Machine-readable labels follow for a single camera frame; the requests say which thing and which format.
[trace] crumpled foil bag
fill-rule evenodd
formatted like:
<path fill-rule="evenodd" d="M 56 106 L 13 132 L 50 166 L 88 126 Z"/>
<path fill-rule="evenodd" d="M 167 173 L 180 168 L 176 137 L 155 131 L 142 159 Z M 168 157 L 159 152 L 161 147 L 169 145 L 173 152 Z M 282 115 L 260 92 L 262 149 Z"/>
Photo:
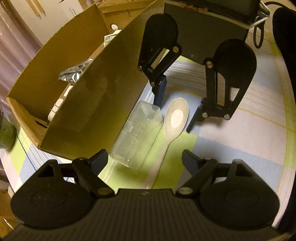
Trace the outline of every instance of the crumpled foil bag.
<path fill-rule="evenodd" d="M 92 61 L 92 58 L 88 58 L 87 60 L 62 71 L 59 74 L 59 80 L 68 82 L 72 85 L 76 84 L 86 67 L 89 66 Z"/>

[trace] clear plastic container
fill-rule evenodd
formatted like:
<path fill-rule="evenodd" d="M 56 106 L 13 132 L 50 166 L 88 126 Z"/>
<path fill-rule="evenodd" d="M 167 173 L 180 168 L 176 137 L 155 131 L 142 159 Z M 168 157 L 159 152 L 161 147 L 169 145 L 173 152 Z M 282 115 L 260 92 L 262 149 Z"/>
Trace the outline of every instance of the clear plastic container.
<path fill-rule="evenodd" d="M 162 125 L 160 108 L 140 101 L 124 124 L 110 156 L 127 167 L 139 169 Z"/>

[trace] checkered tablecloth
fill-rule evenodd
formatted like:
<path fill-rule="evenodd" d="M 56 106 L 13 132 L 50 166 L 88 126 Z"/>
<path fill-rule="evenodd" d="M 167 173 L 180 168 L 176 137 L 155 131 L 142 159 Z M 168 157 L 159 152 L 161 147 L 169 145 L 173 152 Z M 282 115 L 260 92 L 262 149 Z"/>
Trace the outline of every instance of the checkered tablecloth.
<path fill-rule="evenodd" d="M 261 49 L 256 49 L 249 33 L 246 42 L 257 57 L 257 71 L 231 120 L 208 118 L 195 124 L 190 134 L 183 132 L 174 140 L 165 156 L 153 188 L 175 189 L 190 178 L 181 162 L 184 149 L 199 157 L 213 157 L 223 163 L 233 159 L 244 160 L 277 193 L 280 211 L 274 225 L 280 221 L 290 197 L 295 175 L 296 107 L 291 82 L 274 39 L 265 34 Z M 189 104 L 189 119 L 206 95 L 205 69 L 180 57 L 165 73 L 168 84 L 165 91 L 164 116 L 169 103 L 183 97 Z M 223 92 L 223 78 L 219 77 L 219 91 Z M 218 101 L 223 95 L 218 92 Z M 140 100 L 153 102 L 151 87 L 147 84 Z M 160 132 L 148 157 L 139 171 L 131 170 L 109 160 L 99 177 L 110 187 L 138 188 L 162 148 L 164 138 Z M 16 144 L 10 152 L 0 151 L 4 169 L 16 191 L 43 163 L 57 159 L 70 162 L 38 150 L 20 128 Z"/>

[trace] cardboard flap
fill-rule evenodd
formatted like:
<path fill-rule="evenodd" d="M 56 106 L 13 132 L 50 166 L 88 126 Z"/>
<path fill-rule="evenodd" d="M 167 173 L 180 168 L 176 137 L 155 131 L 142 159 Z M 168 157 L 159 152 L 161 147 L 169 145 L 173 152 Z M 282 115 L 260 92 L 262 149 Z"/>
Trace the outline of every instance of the cardboard flap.
<path fill-rule="evenodd" d="M 37 124 L 34 117 L 15 99 L 7 97 L 7 102 L 26 135 L 38 147 L 47 128 Z"/>
<path fill-rule="evenodd" d="M 102 2 L 102 4 L 99 5 L 99 8 L 102 13 L 116 12 L 116 11 L 123 11 L 123 10 L 129 10 L 129 9 L 146 8 L 153 1 L 152 0 L 136 1 L 136 2 L 123 1 L 123 3 L 117 3 L 117 2 L 118 2 L 118 0 L 116 0 L 116 1 L 115 0 L 105 0 Z"/>
<path fill-rule="evenodd" d="M 8 97 L 33 116 L 46 120 L 67 87 L 61 71 L 86 60 L 109 32 L 94 4 L 63 26 L 36 54 L 20 75 Z"/>
<path fill-rule="evenodd" d="M 163 13 L 157 0 L 93 60 L 52 120 L 40 149 L 70 159 L 110 151 L 147 83 L 137 69 L 146 21 Z"/>
<path fill-rule="evenodd" d="M 113 33 L 112 24 L 124 29 L 133 19 L 144 11 L 153 1 L 105 0 L 96 3 L 109 33 Z"/>
<path fill-rule="evenodd" d="M 41 125 L 41 126 L 43 126 L 43 127 L 45 127 L 45 128 L 48 128 L 48 124 L 47 124 L 47 122 L 45 122 L 45 121 L 43 121 L 43 120 L 41 120 L 41 119 L 39 119 L 39 118 L 37 118 L 37 117 L 35 117 L 35 116 L 33 116 L 33 119 L 34 119 L 34 121 L 35 121 L 37 124 L 39 124 L 39 125 Z"/>
<path fill-rule="evenodd" d="M 78 0 L 83 10 L 87 9 L 89 6 L 86 3 L 86 0 Z"/>

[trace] black electronic device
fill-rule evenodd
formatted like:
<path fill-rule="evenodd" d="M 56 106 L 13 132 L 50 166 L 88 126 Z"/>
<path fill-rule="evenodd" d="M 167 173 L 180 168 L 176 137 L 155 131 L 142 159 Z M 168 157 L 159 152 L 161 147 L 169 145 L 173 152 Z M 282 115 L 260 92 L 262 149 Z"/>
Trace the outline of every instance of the black electronic device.
<path fill-rule="evenodd" d="M 13 196 L 11 209 L 20 225 L 4 241 L 269 240 L 279 235 L 271 227 L 279 200 L 242 160 L 221 164 L 184 150 L 183 164 L 193 176 L 176 194 L 169 189 L 115 194 L 97 177 L 107 160 L 101 150 L 71 164 L 47 161 Z M 218 177 L 226 179 L 216 183 Z"/>
<path fill-rule="evenodd" d="M 138 62 L 138 70 L 152 86 L 153 104 L 161 107 L 167 84 L 164 73 L 182 55 L 206 69 L 207 96 L 186 131 L 210 116 L 231 119 L 257 67 L 256 56 L 245 43 L 248 31 L 264 24 L 269 15 L 259 0 L 166 1 L 164 13 L 151 16 L 145 25 Z M 163 49 L 168 53 L 155 66 Z M 225 79 L 224 105 L 217 103 L 218 73 Z M 239 89 L 233 100 L 232 88 Z"/>

